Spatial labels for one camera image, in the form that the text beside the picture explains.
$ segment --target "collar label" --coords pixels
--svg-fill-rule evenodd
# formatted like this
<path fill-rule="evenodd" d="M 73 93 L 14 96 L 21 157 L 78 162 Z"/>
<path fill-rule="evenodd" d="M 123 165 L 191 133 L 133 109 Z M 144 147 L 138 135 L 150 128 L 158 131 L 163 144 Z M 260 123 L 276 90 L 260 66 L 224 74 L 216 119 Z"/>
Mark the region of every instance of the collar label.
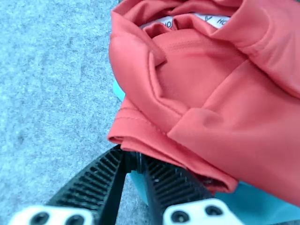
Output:
<path fill-rule="evenodd" d="M 223 27 L 226 22 L 230 19 L 230 17 L 228 16 L 223 16 L 223 15 L 202 15 L 200 13 L 191 13 L 193 15 L 195 15 L 196 17 L 206 21 L 207 23 L 209 23 L 210 25 L 212 25 L 213 27 L 220 29 L 221 27 Z M 143 29 L 146 26 L 149 26 L 152 23 L 163 23 L 166 27 L 171 28 L 173 26 L 173 16 L 166 16 L 157 20 L 154 20 L 152 22 L 146 23 L 142 26 L 140 26 L 141 29 Z"/>

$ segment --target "teal fabric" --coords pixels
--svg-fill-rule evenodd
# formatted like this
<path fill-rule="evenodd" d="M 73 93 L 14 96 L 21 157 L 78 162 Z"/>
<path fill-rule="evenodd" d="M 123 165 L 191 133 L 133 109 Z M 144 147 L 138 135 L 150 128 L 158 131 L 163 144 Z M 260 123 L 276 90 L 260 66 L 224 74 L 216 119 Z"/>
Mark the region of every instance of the teal fabric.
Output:
<path fill-rule="evenodd" d="M 125 93 L 116 81 L 113 91 L 120 100 L 124 99 Z M 147 203 L 142 175 L 132 172 L 130 177 L 140 197 Z M 224 201 L 245 225 L 270 225 L 300 219 L 299 207 L 243 182 L 234 193 L 216 193 L 216 197 Z"/>

